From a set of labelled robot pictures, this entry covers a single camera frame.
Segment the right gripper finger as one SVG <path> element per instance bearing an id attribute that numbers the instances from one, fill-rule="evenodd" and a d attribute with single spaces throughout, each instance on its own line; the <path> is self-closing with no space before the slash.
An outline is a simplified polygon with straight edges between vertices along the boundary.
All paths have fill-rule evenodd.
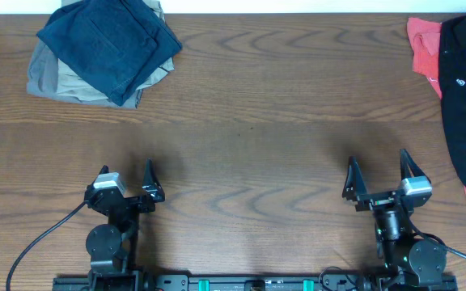
<path id="1" fill-rule="evenodd" d="M 367 194 L 367 188 L 362 177 L 361 169 L 358 165 L 357 159 L 354 156 L 349 157 L 348 171 L 343 187 L 342 197 L 356 201 L 359 197 Z"/>
<path id="2" fill-rule="evenodd" d="M 413 161 L 406 149 L 400 150 L 400 176 L 402 179 L 424 176 L 425 172 Z"/>

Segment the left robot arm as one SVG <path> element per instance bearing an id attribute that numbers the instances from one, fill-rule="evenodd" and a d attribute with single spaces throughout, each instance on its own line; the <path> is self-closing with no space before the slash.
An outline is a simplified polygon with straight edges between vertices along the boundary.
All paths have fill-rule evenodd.
<path id="1" fill-rule="evenodd" d="M 139 216 L 155 211 L 165 193 L 155 175 L 153 162 L 146 160 L 142 196 L 125 196 L 120 174 L 104 166 L 87 186 L 84 202 L 103 214 L 108 222 L 96 226 L 86 239 L 91 257 L 88 274 L 90 290 L 155 290 L 155 279 L 135 264 Z"/>

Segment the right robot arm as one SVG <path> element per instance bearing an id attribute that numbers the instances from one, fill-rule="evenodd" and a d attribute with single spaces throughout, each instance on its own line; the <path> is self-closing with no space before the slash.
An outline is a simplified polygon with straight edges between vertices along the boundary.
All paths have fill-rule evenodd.
<path id="1" fill-rule="evenodd" d="M 349 157 L 342 197 L 358 212 L 375 219 L 378 257 L 384 266 L 357 279 L 358 290 L 431 289 L 443 282 L 447 253 L 438 239 L 422 237 L 410 217 L 432 196 L 430 179 L 407 150 L 400 151 L 400 184 L 385 192 L 369 193 L 354 156 Z"/>

